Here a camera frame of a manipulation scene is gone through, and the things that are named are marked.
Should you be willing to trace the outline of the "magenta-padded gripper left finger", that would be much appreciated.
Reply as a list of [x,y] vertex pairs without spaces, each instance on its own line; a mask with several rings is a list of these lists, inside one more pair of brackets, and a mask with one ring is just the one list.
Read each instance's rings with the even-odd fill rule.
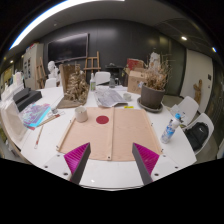
[[74,184],[79,184],[90,153],[90,144],[86,143],[66,154],[56,153],[42,168]]

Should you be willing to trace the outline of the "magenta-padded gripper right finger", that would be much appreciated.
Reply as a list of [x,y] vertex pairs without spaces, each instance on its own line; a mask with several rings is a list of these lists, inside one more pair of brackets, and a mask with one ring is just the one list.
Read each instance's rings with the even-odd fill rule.
[[181,169],[168,155],[158,155],[137,143],[132,145],[132,154],[134,155],[144,185]]

